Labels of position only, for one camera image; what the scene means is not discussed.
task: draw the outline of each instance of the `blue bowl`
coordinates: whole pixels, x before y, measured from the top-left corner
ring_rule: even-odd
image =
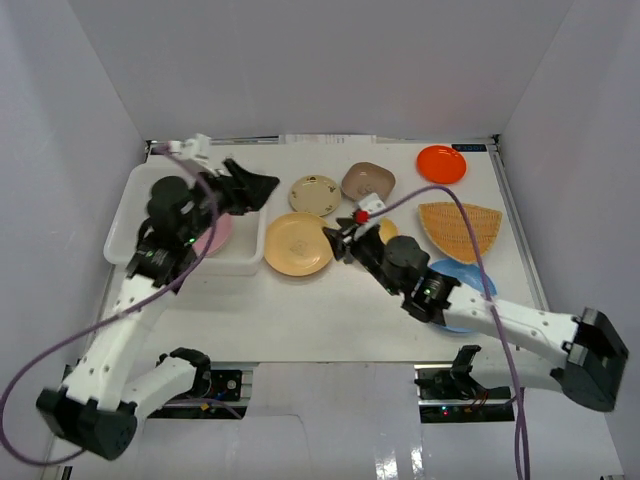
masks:
[[[460,263],[455,261],[452,258],[446,258],[444,260],[438,260],[437,262],[433,262],[429,265],[433,270],[438,273],[442,273],[443,275],[449,275],[450,277],[455,277],[460,280],[462,283],[466,283],[471,288],[484,293],[484,287],[482,286],[482,274],[480,273],[480,269],[477,265],[465,265],[464,263]],[[497,295],[498,291],[496,290],[496,286],[493,284],[491,278],[489,278],[489,292],[491,295]],[[469,330],[468,328],[457,328],[457,327],[441,327],[445,330],[449,330],[450,332],[455,333],[471,333],[473,330]]]

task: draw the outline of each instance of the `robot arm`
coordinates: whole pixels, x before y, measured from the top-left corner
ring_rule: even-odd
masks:
[[[425,323],[467,327],[492,337],[498,331],[490,304],[471,287],[429,268],[429,255],[411,237],[398,236],[385,245],[379,218],[384,208],[377,195],[364,198],[353,218],[337,219],[339,229],[325,228],[336,260],[359,261],[389,294],[402,295],[402,308]],[[597,411],[613,410],[629,352],[609,319],[585,309],[581,317],[535,310],[504,300],[495,301],[509,343],[549,361],[549,375],[576,403]],[[467,346],[446,371],[461,391],[477,385],[469,376],[478,346]]]
[[[172,142],[174,156],[202,164],[209,138]],[[230,175],[206,170],[200,175],[216,199],[217,214],[244,215],[260,210],[279,184],[275,177],[223,162]],[[193,262],[192,244],[211,226],[213,207],[196,183],[164,177],[151,188],[148,218],[138,231],[136,252],[127,265],[112,314],[175,283]],[[209,358],[179,348],[163,355],[156,368],[127,384],[142,344],[157,319],[169,308],[181,285],[101,330],[59,389],[44,389],[36,406],[55,435],[103,458],[113,460],[128,447],[138,421],[180,394],[200,397],[210,388]]]

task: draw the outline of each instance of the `woven basket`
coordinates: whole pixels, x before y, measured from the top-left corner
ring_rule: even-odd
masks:
[[[463,205],[478,239],[480,253],[484,255],[496,241],[502,212],[467,203]],[[425,203],[418,208],[422,226],[434,245],[460,263],[476,262],[467,227],[455,203]]]

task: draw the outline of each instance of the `gray wall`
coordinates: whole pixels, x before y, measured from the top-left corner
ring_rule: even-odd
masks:
[[[0,385],[97,313],[102,244],[142,142],[66,0],[0,2]],[[10,400],[5,426],[42,458],[34,403],[73,350],[50,357]],[[0,448],[0,476],[35,478]]]
[[[639,45],[639,2],[576,0],[504,132],[507,174],[551,306],[604,311],[631,350],[608,416],[631,479],[640,478]]]
[[[70,0],[145,138],[505,127],[572,0]]]

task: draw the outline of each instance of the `pink plate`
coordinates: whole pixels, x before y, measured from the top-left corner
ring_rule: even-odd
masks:
[[[215,252],[220,250],[225,243],[227,243],[227,240],[229,240],[229,237],[231,236],[232,225],[233,222],[231,220],[231,215],[229,214],[224,214],[218,219],[216,223],[216,234],[213,237],[213,242],[211,242],[211,246],[207,252],[207,257],[213,255]],[[193,244],[193,250],[197,255],[202,253],[202,249],[207,244],[207,239],[209,238],[210,233],[211,229],[208,228],[196,243]]]

